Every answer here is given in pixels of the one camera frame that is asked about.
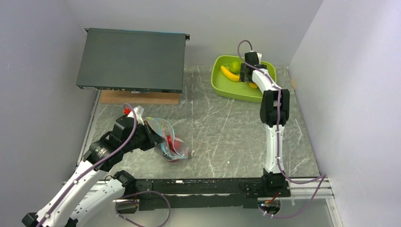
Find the clear zip top bag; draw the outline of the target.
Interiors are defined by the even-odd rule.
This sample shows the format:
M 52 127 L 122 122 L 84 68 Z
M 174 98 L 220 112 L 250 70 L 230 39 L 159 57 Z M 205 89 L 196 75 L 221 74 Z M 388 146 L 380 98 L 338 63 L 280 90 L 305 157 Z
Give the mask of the clear zip top bag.
M 164 139 L 154 150 L 165 161 L 174 163 L 190 157 L 188 145 L 176 134 L 173 125 L 162 118 L 147 118 L 151 128 Z

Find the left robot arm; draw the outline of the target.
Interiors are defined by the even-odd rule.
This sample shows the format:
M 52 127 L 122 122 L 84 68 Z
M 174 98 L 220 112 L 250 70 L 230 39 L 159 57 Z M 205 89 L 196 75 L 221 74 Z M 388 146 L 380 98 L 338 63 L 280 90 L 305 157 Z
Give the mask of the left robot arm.
M 119 171 L 101 190 L 85 199 L 89 190 L 124 155 L 135 149 L 147 151 L 165 140 L 147 121 L 131 112 L 116 119 L 111 131 L 93 142 L 76 168 L 73 176 L 42 209 L 27 213 L 22 223 L 26 227 L 80 227 L 107 202 L 136 192 L 136 179 L 126 171 Z

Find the purple sweet potato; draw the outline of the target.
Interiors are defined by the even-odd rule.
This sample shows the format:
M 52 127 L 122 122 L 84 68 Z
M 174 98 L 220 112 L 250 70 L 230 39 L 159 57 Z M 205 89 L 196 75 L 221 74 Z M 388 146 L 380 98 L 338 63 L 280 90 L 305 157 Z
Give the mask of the purple sweet potato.
M 180 158 L 180 157 L 164 157 L 165 161 L 169 163 L 176 163 L 181 160 L 185 160 L 186 158 Z

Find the orange yellow mango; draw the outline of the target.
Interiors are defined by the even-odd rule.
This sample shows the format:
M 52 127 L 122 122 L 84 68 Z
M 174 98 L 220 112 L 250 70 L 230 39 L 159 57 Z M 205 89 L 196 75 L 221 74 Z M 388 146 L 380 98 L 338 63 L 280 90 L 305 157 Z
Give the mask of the orange yellow mango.
M 248 83 L 248 85 L 249 85 L 252 89 L 258 89 L 258 86 L 257 86 L 257 84 L 255 84 L 255 83 L 250 82 L 250 83 Z

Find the red apple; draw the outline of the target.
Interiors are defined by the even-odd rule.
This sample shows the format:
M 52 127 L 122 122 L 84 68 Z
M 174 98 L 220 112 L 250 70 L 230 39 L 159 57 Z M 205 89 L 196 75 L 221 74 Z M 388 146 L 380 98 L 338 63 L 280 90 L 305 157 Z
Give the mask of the red apple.
M 183 140 L 172 135 L 167 135 L 167 150 L 174 154 L 181 154 L 187 150 L 187 146 Z

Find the green lime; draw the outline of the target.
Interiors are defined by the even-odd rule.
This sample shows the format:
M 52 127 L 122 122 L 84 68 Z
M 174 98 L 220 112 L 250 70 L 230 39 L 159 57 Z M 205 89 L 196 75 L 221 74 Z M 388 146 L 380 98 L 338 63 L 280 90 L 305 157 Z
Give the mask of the green lime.
M 241 63 L 233 61 L 229 64 L 229 71 L 233 74 L 239 74 L 241 71 Z

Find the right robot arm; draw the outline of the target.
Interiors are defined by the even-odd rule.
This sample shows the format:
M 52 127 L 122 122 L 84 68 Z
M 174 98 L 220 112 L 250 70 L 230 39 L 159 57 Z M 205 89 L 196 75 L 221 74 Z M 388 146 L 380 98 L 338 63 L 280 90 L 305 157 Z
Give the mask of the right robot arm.
M 283 131 L 289 119 L 289 91 L 272 79 L 262 55 L 251 50 L 245 53 L 240 81 L 256 84 L 262 93 L 260 119 L 266 132 L 266 160 L 261 177 L 261 192 L 266 196 L 289 195 L 288 183 L 282 173 Z

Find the yellow banana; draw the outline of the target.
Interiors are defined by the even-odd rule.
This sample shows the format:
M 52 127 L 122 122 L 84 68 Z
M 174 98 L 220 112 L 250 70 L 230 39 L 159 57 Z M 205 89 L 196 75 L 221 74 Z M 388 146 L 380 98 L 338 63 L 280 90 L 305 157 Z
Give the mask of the yellow banana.
M 221 72 L 223 73 L 223 75 L 224 75 L 227 79 L 229 79 L 229 80 L 231 80 L 231 81 L 233 81 L 233 82 L 239 82 L 239 80 L 240 80 L 239 76 L 236 75 L 236 74 L 234 74 L 234 73 L 232 73 L 232 72 L 231 72 L 229 69 L 227 69 L 225 66 L 221 65 L 221 66 L 220 66 L 220 70 L 221 70 Z

